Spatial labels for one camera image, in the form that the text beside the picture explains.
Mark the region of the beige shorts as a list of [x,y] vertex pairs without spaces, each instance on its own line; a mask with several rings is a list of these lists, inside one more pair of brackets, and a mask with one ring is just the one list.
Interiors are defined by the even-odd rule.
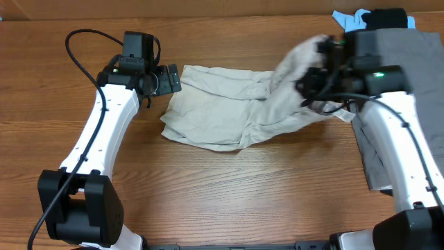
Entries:
[[162,135],[195,147],[234,151],[331,117],[351,122],[355,114],[331,101],[302,107],[304,99],[295,89],[295,82],[322,62],[316,47],[326,39],[316,35],[296,45],[273,71],[184,66],[182,89],[160,118]]

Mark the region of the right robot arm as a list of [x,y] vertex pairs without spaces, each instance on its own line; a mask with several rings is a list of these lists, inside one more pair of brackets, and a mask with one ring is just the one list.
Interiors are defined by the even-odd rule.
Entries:
[[443,176],[404,70],[384,66],[374,31],[316,43],[322,64],[296,82],[303,106],[333,115],[358,104],[392,185],[396,213],[372,229],[331,235],[326,249],[442,249]]

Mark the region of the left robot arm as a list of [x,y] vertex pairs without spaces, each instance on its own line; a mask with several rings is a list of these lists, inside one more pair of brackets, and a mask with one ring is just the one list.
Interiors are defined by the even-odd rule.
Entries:
[[96,88],[87,123],[58,170],[44,170],[37,190],[43,214],[27,243],[33,248],[41,226],[49,237],[77,249],[147,249],[146,238],[124,224],[123,204],[112,173],[125,132],[143,102],[182,89],[178,68],[160,65],[160,41],[154,35],[127,31],[122,52],[93,77],[68,55]]

